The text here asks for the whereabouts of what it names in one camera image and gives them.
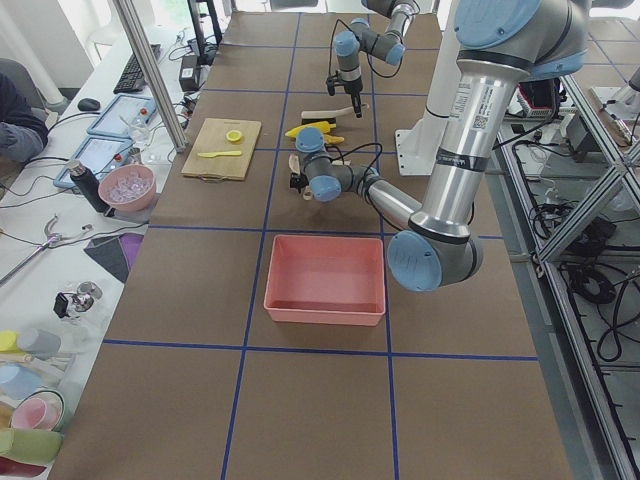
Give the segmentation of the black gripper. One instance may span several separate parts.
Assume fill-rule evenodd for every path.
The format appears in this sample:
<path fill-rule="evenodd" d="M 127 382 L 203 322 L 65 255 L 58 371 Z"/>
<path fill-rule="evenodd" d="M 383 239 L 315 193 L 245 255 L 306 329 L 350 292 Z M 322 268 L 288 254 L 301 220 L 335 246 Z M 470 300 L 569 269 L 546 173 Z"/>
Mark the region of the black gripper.
<path fill-rule="evenodd" d="M 289 178 L 289 187 L 299 194 L 304 194 L 308 190 L 309 181 L 304 174 L 292 172 Z"/>
<path fill-rule="evenodd" d="M 326 79 L 328 94 L 334 96 L 338 87 L 342 87 L 347 94 L 351 95 L 354 114 L 357 118 L 361 118 L 362 103 L 360 92 L 362 91 L 362 80 L 360 71 L 349 73 L 337 70 L 334 74 L 329 75 Z"/>

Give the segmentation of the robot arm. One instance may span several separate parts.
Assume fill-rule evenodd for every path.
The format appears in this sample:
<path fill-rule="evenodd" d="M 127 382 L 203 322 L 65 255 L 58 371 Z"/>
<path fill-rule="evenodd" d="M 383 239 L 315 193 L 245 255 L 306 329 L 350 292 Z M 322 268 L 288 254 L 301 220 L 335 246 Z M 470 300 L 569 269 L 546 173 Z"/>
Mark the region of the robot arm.
<path fill-rule="evenodd" d="M 587 1 L 458 4 L 452 32 L 461 77 L 422 200 L 373 167 L 336 163 L 313 126 L 297 136 L 299 169 L 292 186 L 308 186 L 320 202 L 356 193 L 391 220 L 398 232 L 387 261 L 406 289 L 433 291 L 467 280 L 482 263 L 469 217 L 508 105 L 520 83 L 553 81 L 581 68 L 590 7 Z"/>
<path fill-rule="evenodd" d="M 404 37 L 414 18 L 420 13 L 416 1 L 362 1 L 362 6 L 389 20 L 384 33 L 373 30 L 363 18 L 354 19 L 344 31 L 332 40 L 338 68 L 329 72 L 326 79 L 330 96 L 342 87 L 350 96 L 351 106 L 357 118 L 362 117 L 360 94 L 363 89 L 360 54 L 364 53 L 399 66 L 405 53 Z"/>

